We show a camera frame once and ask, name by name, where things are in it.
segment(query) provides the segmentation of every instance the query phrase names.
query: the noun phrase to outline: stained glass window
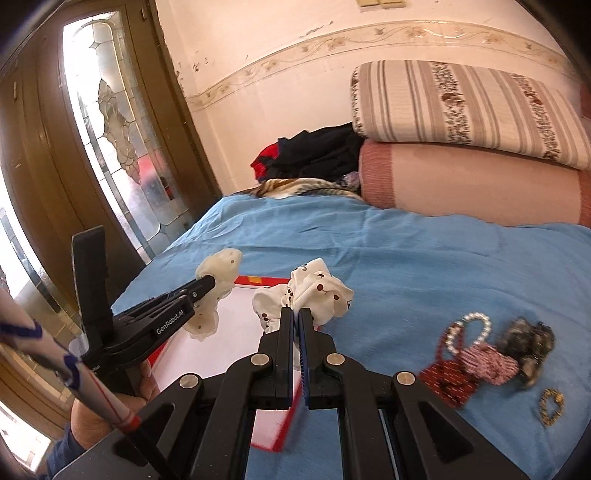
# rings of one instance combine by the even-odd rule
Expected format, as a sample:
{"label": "stained glass window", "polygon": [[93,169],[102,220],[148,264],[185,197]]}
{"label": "stained glass window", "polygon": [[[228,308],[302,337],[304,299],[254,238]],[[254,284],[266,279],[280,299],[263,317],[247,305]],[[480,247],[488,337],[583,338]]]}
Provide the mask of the stained glass window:
{"label": "stained glass window", "polygon": [[90,166],[146,263],[193,224],[154,135],[120,12],[64,27],[72,110]]}

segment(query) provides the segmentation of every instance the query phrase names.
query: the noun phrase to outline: blue sleeve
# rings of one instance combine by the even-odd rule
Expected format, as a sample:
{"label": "blue sleeve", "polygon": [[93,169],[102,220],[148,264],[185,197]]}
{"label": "blue sleeve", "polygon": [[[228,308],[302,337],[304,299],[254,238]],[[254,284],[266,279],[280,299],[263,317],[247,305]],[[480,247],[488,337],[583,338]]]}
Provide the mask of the blue sleeve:
{"label": "blue sleeve", "polygon": [[64,437],[53,446],[53,450],[47,456],[47,473],[40,475],[38,480],[51,480],[57,472],[72,463],[84,452],[85,450],[72,435],[72,430],[68,424]]}

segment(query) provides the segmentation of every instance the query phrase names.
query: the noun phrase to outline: beaded bracelet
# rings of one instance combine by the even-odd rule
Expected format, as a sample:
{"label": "beaded bracelet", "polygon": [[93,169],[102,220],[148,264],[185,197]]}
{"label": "beaded bracelet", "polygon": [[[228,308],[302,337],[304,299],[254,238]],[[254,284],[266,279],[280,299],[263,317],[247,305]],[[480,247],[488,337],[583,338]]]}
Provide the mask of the beaded bracelet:
{"label": "beaded bracelet", "polygon": [[[548,415],[547,400],[552,397],[558,406],[552,416]],[[555,388],[546,388],[540,398],[540,421],[545,427],[550,427],[564,412],[564,395]]]}
{"label": "beaded bracelet", "polygon": [[473,345],[480,345],[483,343],[486,338],[489,336],[492,330],[492,322],[491,319],[484,315],[484,313],[480,312],[472,312],[467,315],[464,315],[461,320],[457,320],[449,328],[449,332],[447,334],[447,339],[445,341],[447,350],[452,355],[457,355],[459,350],[453,346],[453,342],[456,339],[457,334],[460,332],[461,329],[464,328],[464,325],[472,320],[481,320],[484,324],[484,328],[482,329],[482,333],[478,336],[478,338],[474,341]]}

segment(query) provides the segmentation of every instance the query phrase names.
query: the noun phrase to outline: floral wallpaper trim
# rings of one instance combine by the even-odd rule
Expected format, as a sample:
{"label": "floral wallpaper trim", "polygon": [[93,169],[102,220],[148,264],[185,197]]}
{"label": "floral wallpaper trim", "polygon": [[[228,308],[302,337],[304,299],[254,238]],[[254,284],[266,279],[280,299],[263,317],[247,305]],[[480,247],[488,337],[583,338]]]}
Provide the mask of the floral wallpaper trim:
{"label": "floral wallpaper trim", "polygon": [[564,55],[520,35],[463,22],[405,20],[363,25],[304,40],[237,70],[203,93],[187,100],[192,111],[201,110],[278,72],[360,48],[446,45],[501,51],[533,60],[569,78],[577,79],[573,66]]}

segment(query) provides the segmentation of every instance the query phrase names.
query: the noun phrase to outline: light switch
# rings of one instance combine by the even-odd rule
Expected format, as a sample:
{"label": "light switch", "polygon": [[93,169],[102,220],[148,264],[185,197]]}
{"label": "light switch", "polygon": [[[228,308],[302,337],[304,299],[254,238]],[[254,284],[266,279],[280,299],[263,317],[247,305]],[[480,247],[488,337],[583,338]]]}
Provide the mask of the light switch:
{"label": "light switch", "polygon": [[379,0],[382,8],[401,8],[406,7],[405,0]]}
{"label": "light switch", "polygon": [[373,7],[379,5],[379,0],[357,0],[360,7]]}

